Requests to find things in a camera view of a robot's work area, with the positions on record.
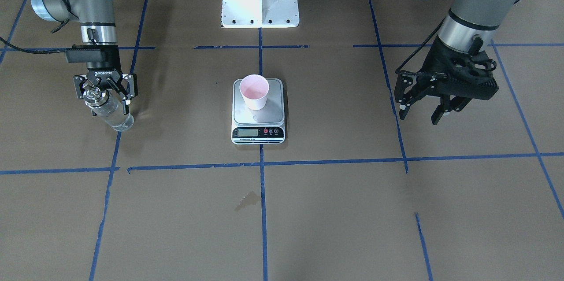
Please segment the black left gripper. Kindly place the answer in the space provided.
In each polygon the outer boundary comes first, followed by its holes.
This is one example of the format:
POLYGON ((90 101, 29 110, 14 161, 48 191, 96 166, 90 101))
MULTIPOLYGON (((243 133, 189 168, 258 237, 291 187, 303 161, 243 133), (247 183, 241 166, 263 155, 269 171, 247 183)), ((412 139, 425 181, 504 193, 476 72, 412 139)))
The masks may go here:
POLYGON ((462 54, 476 55, 482 52, 483 45, 482 38, 476 37, 468 52, 458 52, 436 38, 419 72, 397 74, 393 96, 399 104, 399 118, 404 120, 415 102, 431 94, 441 96, 440 103, 431 116, 433 125, 437 125, 444 115, 452 111, 462 111, 472 99, 491 99, 499 90, 495 78, 483 84, 471 84, 455 73, 456 60, 462 54))

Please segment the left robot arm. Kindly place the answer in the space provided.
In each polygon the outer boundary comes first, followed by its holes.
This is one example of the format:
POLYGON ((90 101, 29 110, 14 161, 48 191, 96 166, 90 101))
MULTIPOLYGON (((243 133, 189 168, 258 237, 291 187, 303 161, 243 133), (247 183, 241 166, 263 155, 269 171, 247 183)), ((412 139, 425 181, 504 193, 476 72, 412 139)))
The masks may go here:
POLYGON ((445 18, 425 39, 431 48, 417 72, 399 66, 393 91, 398 116, 427 96, 440 102, 431 122, 459 112, 473 99, 489 100, 499 90, 497 64, 485 51, 514 4, 521 0, 454 0, 445 18))

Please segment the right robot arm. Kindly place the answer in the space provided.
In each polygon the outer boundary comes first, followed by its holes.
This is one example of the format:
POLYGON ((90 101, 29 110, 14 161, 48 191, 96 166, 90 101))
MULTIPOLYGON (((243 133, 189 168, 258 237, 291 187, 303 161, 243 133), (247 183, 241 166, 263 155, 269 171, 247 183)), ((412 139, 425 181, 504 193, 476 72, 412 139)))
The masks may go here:
POLYGON ((66 48, 69 63, 85 63, 84 78, 102 90, 114 91, 123 114, 137 96, 134 74, 123 74, 119 56, 113 0, 31 0, 37 16, 51 22, 78 22, 82 45, 66 48))

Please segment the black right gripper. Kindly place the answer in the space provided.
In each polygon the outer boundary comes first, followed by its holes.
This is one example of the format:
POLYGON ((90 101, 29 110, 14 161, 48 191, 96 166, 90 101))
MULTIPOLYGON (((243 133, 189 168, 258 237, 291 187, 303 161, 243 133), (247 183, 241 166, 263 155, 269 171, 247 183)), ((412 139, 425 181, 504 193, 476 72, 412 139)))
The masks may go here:
POLYGON ((94 56, 87 58, 87 78, 74 76, 73 82, 77 97, 83 100, 91 110, 92 116, 97 116, 93 106, 98 102, 98 87, 113 89, 125 106, 129 106, 133 98, 138 95, 137 75, 122 74, 118 46, 85 46, 93 50, 94 56))

